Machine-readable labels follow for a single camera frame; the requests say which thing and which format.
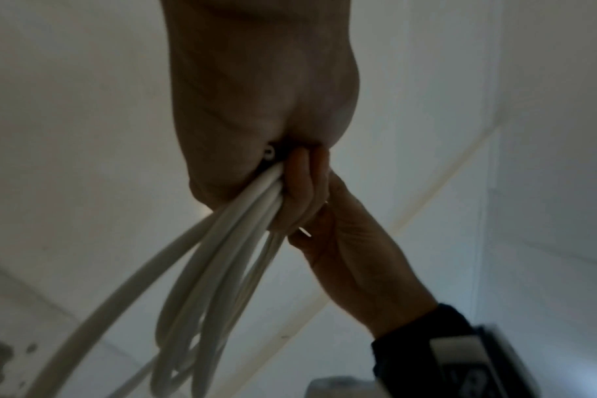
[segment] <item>black sleeve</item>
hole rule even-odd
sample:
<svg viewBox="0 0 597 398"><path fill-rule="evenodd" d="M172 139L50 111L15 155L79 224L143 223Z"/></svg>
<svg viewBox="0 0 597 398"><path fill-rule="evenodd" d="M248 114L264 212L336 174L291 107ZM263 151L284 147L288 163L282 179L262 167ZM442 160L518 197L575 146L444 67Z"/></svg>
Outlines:
<svg viewBox="0 0 597 398"><path fill-rule="evenodd" d="M454 308L439 305L425 316L373 342L373 373L394 398L449 397L430 340L473 334Z"/></svg>

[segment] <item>coiled cable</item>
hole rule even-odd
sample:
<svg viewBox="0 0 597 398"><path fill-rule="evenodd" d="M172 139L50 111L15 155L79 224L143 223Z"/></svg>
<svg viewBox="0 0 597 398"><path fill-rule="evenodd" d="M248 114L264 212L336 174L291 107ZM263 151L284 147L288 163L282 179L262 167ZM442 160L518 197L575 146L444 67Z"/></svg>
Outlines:
<svg viewBox="0 0 597 398"><path fill-rule="evenodd" d="M283 234L269 234L261 254L244 276L257 243L281 208L282 175L281 163L265 170L231 203L146 262L67 339L26 398L55 397L119 316L196 245L159 315L155 331L159 353L108 398L126 397L150 373L155 397L170 396L192 377L192 397L204 398L229 333L285 239ZM197 336L199 340L192 346Z"/></svg>

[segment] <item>thin cable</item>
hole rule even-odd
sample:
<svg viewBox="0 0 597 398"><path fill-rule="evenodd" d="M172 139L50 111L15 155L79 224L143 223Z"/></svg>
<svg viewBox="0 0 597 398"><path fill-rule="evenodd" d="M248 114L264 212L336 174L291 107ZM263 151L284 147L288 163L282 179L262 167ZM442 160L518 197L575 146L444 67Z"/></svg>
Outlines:
<svg viewBox="0 0 597 398"><path fill-rule="evenodd" d="M243 275L257 243L281 208L282 174L282 164L270 167L230 204L146 262L67 339L26 398L55 397L119 316L196 245L161 310L155 332L159 353L108 398L128 396L150 373L156 397L168 397L193 376L192 396L203 398L231 330L285 239L284 235L269 234L254 265ZM190 348L197 336L198 343Z"/></svg>

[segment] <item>cable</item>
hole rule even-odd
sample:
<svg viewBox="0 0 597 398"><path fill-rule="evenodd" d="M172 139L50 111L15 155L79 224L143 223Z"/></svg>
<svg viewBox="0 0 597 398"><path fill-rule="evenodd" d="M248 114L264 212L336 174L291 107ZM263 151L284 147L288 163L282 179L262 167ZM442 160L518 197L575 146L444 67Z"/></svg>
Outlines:
<svg viewBox="0 0 597 398"><path fill-rule="evenodd" d="M25 398L55 397L119 316L198 244L161 310L155 331L158 355L108 398L128 396L150 373L155 397L170 396L192 377L192 397L204 398L231 330L285 239L282 234L269 234L256 262L243 276L257 243L281 208L282 175L281 163L270 167L231 203L146 262L67 339ZM196 337L198 343L190 348Z"/></svg>

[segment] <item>person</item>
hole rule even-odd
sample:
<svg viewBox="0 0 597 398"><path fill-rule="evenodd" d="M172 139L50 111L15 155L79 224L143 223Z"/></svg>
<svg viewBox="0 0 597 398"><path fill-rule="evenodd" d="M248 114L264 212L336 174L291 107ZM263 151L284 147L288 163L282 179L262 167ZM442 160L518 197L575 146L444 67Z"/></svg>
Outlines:
<svg viewBox="0 0 597 398"><path fill-rule="evenodd" d="M350 0L161 2L193 196L212 209L231 200L274 145L285 193L271 229L289 235L325 292L375 337L375 376L393 397L448 396L430 342L474 329L437 303L329 167L360 89Z"/></svg>

